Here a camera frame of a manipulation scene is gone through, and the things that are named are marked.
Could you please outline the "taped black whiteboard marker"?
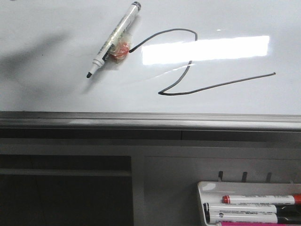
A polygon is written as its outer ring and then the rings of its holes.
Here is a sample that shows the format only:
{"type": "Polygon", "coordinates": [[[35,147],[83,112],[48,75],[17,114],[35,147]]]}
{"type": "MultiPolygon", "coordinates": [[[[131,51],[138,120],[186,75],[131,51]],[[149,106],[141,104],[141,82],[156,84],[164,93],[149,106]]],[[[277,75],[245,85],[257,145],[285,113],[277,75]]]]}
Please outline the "taped black whiteboard marker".
{"type": "Polygon", "coordinates": [[[90,78],[93,74],[96,73],[98,69],[104,66],[105,62],[110,56],[110,51],[117,47],[118,42],[120,41],[124,33],[128,30],[128,28],[131,26],[140,10],[141,4],[139,2],[134,1],[130,5],[125,15],[122,17],[122,19],[112,31],[112,33],[109,35],[107,41],[98,51],[96,57],[93,59],[92,67],[87,73],[87,78],[90,78]]]}

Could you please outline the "white marker tray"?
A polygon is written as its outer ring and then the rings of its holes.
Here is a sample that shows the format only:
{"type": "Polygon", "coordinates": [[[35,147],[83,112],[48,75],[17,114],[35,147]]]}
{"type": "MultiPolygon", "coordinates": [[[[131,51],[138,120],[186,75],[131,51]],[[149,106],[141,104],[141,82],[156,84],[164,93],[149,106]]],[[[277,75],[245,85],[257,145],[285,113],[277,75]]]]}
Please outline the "white marker tray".
{"type": "Polygon", "coordinates": [[[213,182],[201,181],[198,183],[198,206],[200,224],[210,225],[206,221],[203,204],[221,203],[225,195],[292,195],[300,194],[301,185],[284,183],[242,183],[242,182],[213,182]]]}

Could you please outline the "upper black capped white marker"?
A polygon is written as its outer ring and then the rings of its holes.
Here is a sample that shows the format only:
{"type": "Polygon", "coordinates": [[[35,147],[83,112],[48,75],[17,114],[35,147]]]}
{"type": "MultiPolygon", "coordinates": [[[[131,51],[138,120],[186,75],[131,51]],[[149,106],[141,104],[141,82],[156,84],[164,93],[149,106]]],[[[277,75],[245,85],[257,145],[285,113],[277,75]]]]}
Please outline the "upper black capped white marker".
{"type": "Polygon", "coordinates": [[[275,213],[284,215],[300,215],[300,205],[272,205],[272,204],[224,204],[224,203],[204,203],[205,213],[225,212],[225,213],[275,213]]]}

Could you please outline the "black capped white marker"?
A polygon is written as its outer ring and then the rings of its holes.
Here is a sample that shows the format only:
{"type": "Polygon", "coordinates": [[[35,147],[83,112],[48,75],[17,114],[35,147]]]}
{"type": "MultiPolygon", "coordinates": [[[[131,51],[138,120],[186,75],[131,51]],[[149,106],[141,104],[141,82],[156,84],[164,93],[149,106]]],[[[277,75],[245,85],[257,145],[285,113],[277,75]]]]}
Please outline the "black capped white marker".
{"type": "Polygon", "coordinates": [[[300,215],[300,205],[272,205],[272,204],[224,204],[224,203],[204,203],[205,213],[225,212],[225,213],[275,213],[284,215],[300,215]]]}
{"type": "Polygon", "coordinates": [[[300,216],[278,216],[275,213],[267,214],[238,214],[213,212],[205,214],[207,223],[219,222],[247,222],[247,223],[275,223],[275,224],[301,224],[300,216]]]}

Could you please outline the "lower black capped white marker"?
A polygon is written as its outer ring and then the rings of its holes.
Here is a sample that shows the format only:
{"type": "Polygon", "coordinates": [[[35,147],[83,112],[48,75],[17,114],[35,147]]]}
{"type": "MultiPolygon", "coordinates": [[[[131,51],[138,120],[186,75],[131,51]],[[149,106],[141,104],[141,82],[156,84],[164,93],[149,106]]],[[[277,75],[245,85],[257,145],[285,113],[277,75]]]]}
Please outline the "lower black capped white marker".
{"type": "Polygon", "coordinates": [[[219,222],[247,222],[247,223],[275,223],[275,224],[301,224],[300,216],[278,216],[275,213],[267,214],[238,214],[213,212],[205,214],[207,223],[219,222]]]}

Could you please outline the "pink marker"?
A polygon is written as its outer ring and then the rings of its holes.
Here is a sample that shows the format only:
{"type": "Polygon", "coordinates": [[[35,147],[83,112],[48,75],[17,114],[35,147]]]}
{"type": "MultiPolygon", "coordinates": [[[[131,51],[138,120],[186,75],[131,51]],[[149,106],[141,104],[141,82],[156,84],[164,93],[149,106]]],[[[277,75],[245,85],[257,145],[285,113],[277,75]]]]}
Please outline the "pink marker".
{"type": "Polygon", "coordinates": [[[301,224],[219,222],[216,226],[301,226],[301,224]]]}

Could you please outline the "red capped white marker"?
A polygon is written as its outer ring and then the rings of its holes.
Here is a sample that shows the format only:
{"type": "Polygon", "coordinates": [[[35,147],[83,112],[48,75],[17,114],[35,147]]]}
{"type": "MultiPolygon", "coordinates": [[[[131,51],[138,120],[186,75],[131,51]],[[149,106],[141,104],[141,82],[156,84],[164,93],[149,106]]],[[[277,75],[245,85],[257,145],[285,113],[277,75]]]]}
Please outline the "red capped white marker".
{"type": "Polygon", "coordinates": [[[300,205],[301,195],[225,195],[225,204],[271,204],[271,205],[300,205]]]}

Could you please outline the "white whiteboard with grey frame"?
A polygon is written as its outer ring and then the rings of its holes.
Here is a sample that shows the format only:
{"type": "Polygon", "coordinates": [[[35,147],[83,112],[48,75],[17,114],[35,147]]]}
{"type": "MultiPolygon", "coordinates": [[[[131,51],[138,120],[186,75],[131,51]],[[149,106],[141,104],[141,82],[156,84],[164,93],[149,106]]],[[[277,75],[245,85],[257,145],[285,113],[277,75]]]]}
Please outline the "white whiteboard with grey frame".
{"type": "Polygon", "coordinates": [[[2,138],[300,142],[300,1],[142,0],[87,78],[130,3],[1,1],[2,138]]]}

